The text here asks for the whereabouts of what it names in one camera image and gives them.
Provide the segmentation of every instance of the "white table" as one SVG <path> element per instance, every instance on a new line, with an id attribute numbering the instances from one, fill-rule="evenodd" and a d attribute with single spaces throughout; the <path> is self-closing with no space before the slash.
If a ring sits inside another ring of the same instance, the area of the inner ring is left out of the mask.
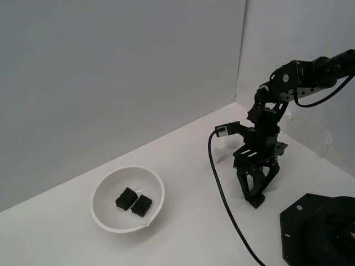
<path id="1" fill-rule="evenodd" d="M 245 109 L 231 104 L 0 213 L 0 265 L 257 265 L 227 216 L 207 156 L 214 126 L 236 120 L 248 124 L 245 117 Z M 222 138 L 214 139 L 219 147 L 215 154 L 221 157 L 217 171 L 228 185 L 237 223 L 270 266 L 286 265 L 280 212 L 307 192 L 355 196 L 355 178 L 290 137 L 281 134 L 280 140 L 289 144 L 279 158 L 280 173 L 255 210 L 233 196 L 231 187 L 239 185 L 232 168 L 234 150 L 225 149 Z M 90 197 L 104 175 L 129 164 L 160 175 L 165 203 L 150 227 L 125 235 L 108 233 L 92 220 Z"/>

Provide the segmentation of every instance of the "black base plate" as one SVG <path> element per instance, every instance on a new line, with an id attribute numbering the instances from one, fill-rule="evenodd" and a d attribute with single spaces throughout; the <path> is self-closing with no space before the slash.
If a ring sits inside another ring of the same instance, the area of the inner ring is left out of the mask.
<path id="1" fill-rule="evenodd" d="M 306 194 L 280 214 L 282 256 L 290 266 L 315 266 L 302 248 L 301 227 L 329 197 Z"/>

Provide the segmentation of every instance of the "white bowl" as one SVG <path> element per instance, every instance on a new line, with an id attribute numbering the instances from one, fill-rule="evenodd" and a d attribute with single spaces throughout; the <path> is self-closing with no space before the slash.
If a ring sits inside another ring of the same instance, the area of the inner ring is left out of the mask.
<path id="1" fill-rule="evenodd" d="M 116 206 L 115 200 L 127 187 L 138 196 L 145 195 L 152 200 L 143 218 L 130 209 L 124 211 Z M 163 182 L 154 171 L 140 166 L 128 166 L 110 173 L 97 185 L 90 211 L 101 228 L 113 233 L 129 233 L 149 226 L 158 215 L 164 197 Z"/>

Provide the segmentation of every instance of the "black cube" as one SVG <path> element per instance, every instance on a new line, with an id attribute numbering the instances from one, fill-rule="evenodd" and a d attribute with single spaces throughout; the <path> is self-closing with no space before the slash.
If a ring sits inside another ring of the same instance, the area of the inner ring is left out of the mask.
<path id="1" fill-rule="evenodd" d="M 124 192 L 116 199 L 116 206 L 127 211 L 129 207 L 137 200 L 138 195 L 129 187 L 127 187 Z"/>
<path id="2" fill-rule="evenodd" d="M 144 217 L 146 212 L 149 210 L 151 203 L 152 201 L 150 198 L 141 195 L 131 210 L 133 213 L 139 215 L 140 217 Z"/>

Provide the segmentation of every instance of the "white backdrop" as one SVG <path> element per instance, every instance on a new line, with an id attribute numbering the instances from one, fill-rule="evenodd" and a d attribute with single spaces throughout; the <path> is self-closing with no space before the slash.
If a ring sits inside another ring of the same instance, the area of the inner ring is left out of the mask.
<path id="1" fill-rule="evenodd" d="M 0 211 L 233 102 L 244 7 L 1 1 Z"/>
<path id="2" fill-rule="evenodd" d="M 354 10 L 354 0 L 247 1 L 236 102 L 250 109 L 258 86 L 292 60 L 355 49 Z M 331 90 L 300 101 L 311 103 Z M 320 106 L 290 103 L 288 112 L 285 133 L 355 176 L 355 80 Z"/>

